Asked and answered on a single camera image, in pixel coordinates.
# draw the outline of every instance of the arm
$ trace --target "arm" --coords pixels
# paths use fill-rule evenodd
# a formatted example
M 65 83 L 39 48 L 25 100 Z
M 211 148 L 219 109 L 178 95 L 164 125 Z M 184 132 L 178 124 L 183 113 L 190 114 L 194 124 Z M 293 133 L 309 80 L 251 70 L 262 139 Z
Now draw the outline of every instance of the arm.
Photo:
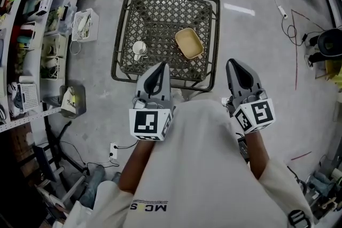
M 251 171 L 256 179 L 259 179 L 266 168 L 269 156 L 259 131 L 246 134 L 245 139 L 250 156 Z
M 120 190 L 135 193 L 153 147 L 154 141 L 138 142 L 122 171 L 118 184 Z

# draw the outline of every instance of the electrical socket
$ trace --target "electrical socket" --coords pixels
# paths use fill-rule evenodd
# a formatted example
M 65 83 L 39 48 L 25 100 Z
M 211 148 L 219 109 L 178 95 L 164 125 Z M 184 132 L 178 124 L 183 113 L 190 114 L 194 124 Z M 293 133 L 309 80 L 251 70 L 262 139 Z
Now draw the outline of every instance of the electrical socket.
M 111 159 L 116 160 L 118 158 L 118 149 L 114 148 L 114 146 L 116 146 L 116 143 L 111 143 L 109 160 L 111 160 Z

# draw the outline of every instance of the storage shelf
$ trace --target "storage shelf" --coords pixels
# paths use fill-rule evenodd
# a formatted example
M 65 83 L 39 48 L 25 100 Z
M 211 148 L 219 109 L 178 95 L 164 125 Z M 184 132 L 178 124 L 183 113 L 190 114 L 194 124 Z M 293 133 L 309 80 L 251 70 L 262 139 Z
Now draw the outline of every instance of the storage shelf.
M 342 25 L 342 16 L 338 8 L 337 0 L 328 0 L 336 27 Z
M 49 16 L 49 13 L 46 13 L 45 15 L 41 16 L 42 18 L 39 20 L 38 28 L 43 28 L 42 31 L 39 31 L 40 36 L 38 37 L 38 41 L 40 43 L 40 46 L 34 49 L 33 51 L 29 51 L 26 54 L 25 59 L 24 59 L 24 65 L 23 65 L 23 70 L 25 72 L 25 75 L 32 76 L 34 79 L 34 83 L 37 86 L 38 101 L 41 101 L 41 95 L 40 95 L 41 53 L 42 53 L 44 31 L 45 31 L 46 23 L 48 21 L 48 16 Z
M 10 13 L 6 15 L 5 20 L 0 25 L 1 30 L 6 29 L 2 59 L 1 59 L 1 67 L 3 67 L 3 70 L 4 70 L 4 89 L 5 89 L 6 96 L 0 100 L 1 105 L 5 109 L 6 123 L 11 122 L 10 113 L 9 113 L 9 105 L 8 105 L 8 100 L 7 100 L 7 58 L 9 55 L 9 47 L 10 47 L 10 39 L 11 39 L 11 34 L 12 34 L 12 28 L 14 25 L 15 17 L 16 17 L 17 12 L 18 12 L 20 2 L 21 2 L 21 0 L 15 0 L 13 2 Z

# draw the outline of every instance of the beige tray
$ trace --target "beige tray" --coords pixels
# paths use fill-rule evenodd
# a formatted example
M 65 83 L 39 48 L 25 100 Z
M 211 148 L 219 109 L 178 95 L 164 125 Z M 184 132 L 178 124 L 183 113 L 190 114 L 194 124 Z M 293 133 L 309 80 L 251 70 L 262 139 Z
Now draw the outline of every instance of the beige tray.
M 203 45 L 193 29 L 182 29 L 175 38 L 186 58 L 193 59 L 203 53 Z

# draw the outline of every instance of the gray floor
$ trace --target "gray floor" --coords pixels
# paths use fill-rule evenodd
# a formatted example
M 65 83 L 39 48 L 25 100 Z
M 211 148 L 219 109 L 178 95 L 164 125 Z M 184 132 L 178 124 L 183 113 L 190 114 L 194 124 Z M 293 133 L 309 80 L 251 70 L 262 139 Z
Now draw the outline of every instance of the gray floor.
M 127 146 L 135 142 L 129 134 L 128 109 L 135 85 L 111 78 L 113 45 L 123 0 L 88 0 L 82 7 L 93 8 L 100 16 L 98 40 L 82 46 L 77 56 L 68 57 L 68 78 L 81 82 L 87 91 L 87 112 L 73 121 L 64 140 L 73 143 L 85 162 L 108 161 L 110 142 Z M 277 0 L 290 16 L 291 9 L 307 16 L 322 28 L 331 27 L 325 0 Z M 248 9 L 248 13 L 228 9 L 232 5 Z M 274 0 L 221 0 L 219 61 L 214 92 L 230 96 L 225 65 L 237 58 L 254 68 L 268 95 L 273 99 L 277 121 L 262 131 L 267 150 L 305 179 L 325 153 L 333 135 L 333 111 L 337 88 L 323 79 L 315 80 L 315 72 L 304 61 L 305 47 L 298 47 L 298 84 L 296 82 L 296 46 L 283 34 L 282 16 Z M 298 37 L 319 30 L 305 18 L 295 14 Z M 55 131 L 66 119 L 50 116 Z M 64 146 L 73 158 L 74 149 Z M 292 158 L 311 154 L 291 161 Z M 106 169 L 111 176 L 127 162 L 131 149 L 118 154 L 120 167 Z

